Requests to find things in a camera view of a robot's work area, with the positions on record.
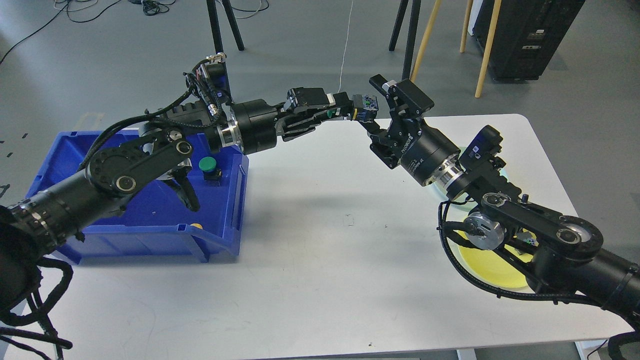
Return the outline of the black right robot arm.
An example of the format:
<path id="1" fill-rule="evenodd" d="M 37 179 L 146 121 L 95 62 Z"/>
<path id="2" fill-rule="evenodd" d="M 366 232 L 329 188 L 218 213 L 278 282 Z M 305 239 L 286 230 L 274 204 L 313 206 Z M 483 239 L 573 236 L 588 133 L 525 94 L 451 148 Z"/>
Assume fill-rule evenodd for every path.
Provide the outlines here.
<path id="1" fill-rule="evenodd" d="M 366 129 L 370 149 L 394 169 L 409 173 L 420 185 L 436 183 L 446 196 L 438 207 L 438 232 L 451 264 L 469 283 L 521 301 L 597 306 L 622 317 L 632 331 L 608 340 L 613 360 L 630 360 L 622 346 L 639 341 L 639 265 L 603 248 L 601 231 L 589 221 L 532 203 L 519 187 L 500 174 L 500 132 L 486 125 L 462 152 L 424 114 L 434 101 L 411 80 L 386 80 L 377 74 L 370 84 L 386 99 L 391 123 L 375 121 L 375 96 L 355 95 L 352 118 Z M 450 247 L 492 251 L 523 274 L 531 293 L 490 285 L 472 275 Z"/>

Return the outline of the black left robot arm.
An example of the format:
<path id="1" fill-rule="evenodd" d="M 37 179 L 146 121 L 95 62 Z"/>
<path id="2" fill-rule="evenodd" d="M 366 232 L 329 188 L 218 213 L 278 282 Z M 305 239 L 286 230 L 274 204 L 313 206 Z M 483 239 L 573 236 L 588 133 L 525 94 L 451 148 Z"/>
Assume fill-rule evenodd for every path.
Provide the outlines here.
<path id="1" fill-rule="evenodd" d="M 285 102 L 233 101 L 226 55 L 219 52 L 183 74 L 186 91 L 167 107 L 118 121 L 100 133 L 77 171 L 20 202 L 1 207 L 1 340 L 47 355 L 15 337 L 50 343 L 58 359 L 70 341 L 59 337 L 50 311 L 67 291 L 73 269 L 49 255 L 102 218 L 121 215 L 144 187 L 163 182 L 185 207 L 201 205 L 188 180 L 194 146 L 203 133 L 211 150 L 238 146 L 245 155 L 291 141 L 329 120 L 368 121 L 378 110 L 363 95 L 293 88 Z"/>

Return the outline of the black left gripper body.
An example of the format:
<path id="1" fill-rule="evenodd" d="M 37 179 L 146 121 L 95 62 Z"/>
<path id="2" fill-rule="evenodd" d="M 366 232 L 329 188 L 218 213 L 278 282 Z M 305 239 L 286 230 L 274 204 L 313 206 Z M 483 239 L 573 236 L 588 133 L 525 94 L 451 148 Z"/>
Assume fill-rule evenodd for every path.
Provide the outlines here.
<path id="1" fill-rule="evenodd" d="M 274 148 L 278 136 L 293 139 L 310 127 L 302 112 L 285 109 L 284 104 L 256 99 L 227 107 L 228 116 L 217 126 L 218 150 L 236 146 L 243 155 L 251 155 Z"/>

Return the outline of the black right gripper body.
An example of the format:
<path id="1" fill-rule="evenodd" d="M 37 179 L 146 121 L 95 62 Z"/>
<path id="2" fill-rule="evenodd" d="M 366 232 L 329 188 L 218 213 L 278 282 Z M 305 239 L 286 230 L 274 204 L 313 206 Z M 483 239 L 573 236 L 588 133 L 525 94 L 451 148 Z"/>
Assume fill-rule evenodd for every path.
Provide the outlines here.
<path id="1" fill-rule="evenodd" d="M 424 113 L 434 101 L 411 80 L 397 82 L 395 95 L 384 95 L 391 122 L 385 136 L 370 136 L 370 150 L 390 169 L 397 166 L 420 186 L 452 187 L 463 174 L 460 150 L 441 131 L 427 125 Z"/>

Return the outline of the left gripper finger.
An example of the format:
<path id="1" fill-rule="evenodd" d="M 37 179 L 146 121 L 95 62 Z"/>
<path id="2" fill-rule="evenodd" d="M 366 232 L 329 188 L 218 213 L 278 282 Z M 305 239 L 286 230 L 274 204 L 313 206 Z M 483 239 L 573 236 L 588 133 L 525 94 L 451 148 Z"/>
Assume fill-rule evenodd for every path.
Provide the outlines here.
<path id="1" fill-rule="evenodd" d="M 325 93 L 323 88 L 292 88 L 286 94 L 285 111 L 299 114 L 308 111 L 353 109 L 354 102 L 346 92 Z"/>
<path id="2" fill-rule="evenodd" d="M 316 114 L 311 117 L 303 117 L 299 114 L 287 115 L 279 120 L 279 136 L 282 141 L 288 142 L 314 132 L 324 122 L 350 120 L 352 118 L 348 115 Z"/>

